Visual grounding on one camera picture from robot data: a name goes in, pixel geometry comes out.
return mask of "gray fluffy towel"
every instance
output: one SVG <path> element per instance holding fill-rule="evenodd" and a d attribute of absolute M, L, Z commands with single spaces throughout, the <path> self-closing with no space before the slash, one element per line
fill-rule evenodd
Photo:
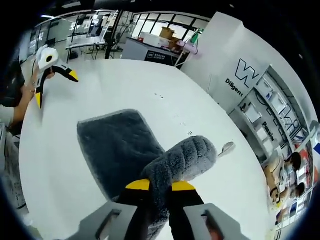
<path fill-rule="evenodd" d="M 192 136 L 175 145 L 144 168 L 141 178 L 153 186 L 153 198 L 158 216 L 148 229 L 148 240 L 155 239 L 169 219 L 165 195 L 176 181 L 191 181 L 205 173 L 217 160 L 217 150 L 203 136 Z"/>

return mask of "ceiling light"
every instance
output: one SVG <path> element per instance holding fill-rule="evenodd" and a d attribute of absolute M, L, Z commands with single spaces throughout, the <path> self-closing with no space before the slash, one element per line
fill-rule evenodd
<path fill-rule="evenodd" d="M 54 16 L 49 16 L 49 15 L 42 15 L 42 18 L 46 18 L 46 19 L 54 19 Z"/>
<path fill-rule="evenodd" d="M 62 7 L 64 9 L 68 9 L 68 8 L 77 7 L 77 6 L 81 6 L 81 2 L 79 2 L 79 1 L 70 2 L 70 3 L 67 3 L 66 5 L 63 5 Z"/>

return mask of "cardboard box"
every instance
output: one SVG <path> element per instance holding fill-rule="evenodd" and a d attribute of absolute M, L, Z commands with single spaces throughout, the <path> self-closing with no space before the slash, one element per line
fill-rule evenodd
<path fill-rule="evenodd" d="M 160 37 L 171 40 L 174 34 L 175 34 L 175 31 L 171 30 L 170 28 L 162 27 Z"/>
<path fill-rule="evenodd" d="M 147 32 L 142 32 L 140 36 L 141 36 L 141 38 L 143 38 L 144 44 L 148 44 L 148 45 L 154 46 L 156 48 L 161 48 L 161 47 L 168 48 L 169 47 L 170 41 L 166 38 L 152 35 Z"/>
<path fill-rule="evenodd" d="M 179 41 L 180 39 L 179 38 L 176 38 L 176 37 L 172 37 L 171 40 L 170 40 L 170 44 L 169 44 L 169 49 L 173 49 L 173 48 L 177 48 L 177 42 Z"/>

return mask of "gray plush cloth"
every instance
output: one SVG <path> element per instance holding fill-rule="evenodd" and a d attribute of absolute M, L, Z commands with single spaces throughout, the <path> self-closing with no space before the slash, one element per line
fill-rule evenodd
<path fill-rule="evenodd" d="M 153 199 L 158 216 L 148 229 L 148 240 L 154 240 L 169 219 L 165 195 L 173 182 L 191 181 L 205 173 L 217 160 L 217 150 L 203 136 L 192 136 L 175 145 L 146 166 L 142 179 L 149 179 L 153 186 Z"/>
<path fill-rule="evenodd" d="M 136 110 L 122 110 L 77 125 L 82 153 L 101 191 L 112 199 L 164 153 Z"/>
<path fill-rule="evenodd" d="M 154 240 L 169 219 L 165 195 L 176 181 L 190 181 L 213 167 L 217 150 L 203 136 L 192 136 L 164 152 L 136 110 L 123 110 L 79 122 L 79 143 L 88 166 L 107 199 L 148 178 L 157 216 L 148 230 Z"/>

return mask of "white table surface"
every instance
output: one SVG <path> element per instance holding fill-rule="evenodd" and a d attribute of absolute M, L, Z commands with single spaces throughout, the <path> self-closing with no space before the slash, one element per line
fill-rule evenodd
<path fill-rule="evenodd" d="M 248 142 L 225 111 L 174 67 L 135 60 L 70 61 L 79 83 L 59 74 L 44 86 L 42 110 L 30 103 L 20 142 L 23 193 L 44 239 L 65 239 L 106 199 L 77 139 L 77 123 L 123 109 L 138 110 L 165 150 L 193 135 L 235 150 L 190 183 L 241 224 L 252 240 L 270 226 L 266 179 Z M 158 239 L 172 239 L 169 224 Z"/>

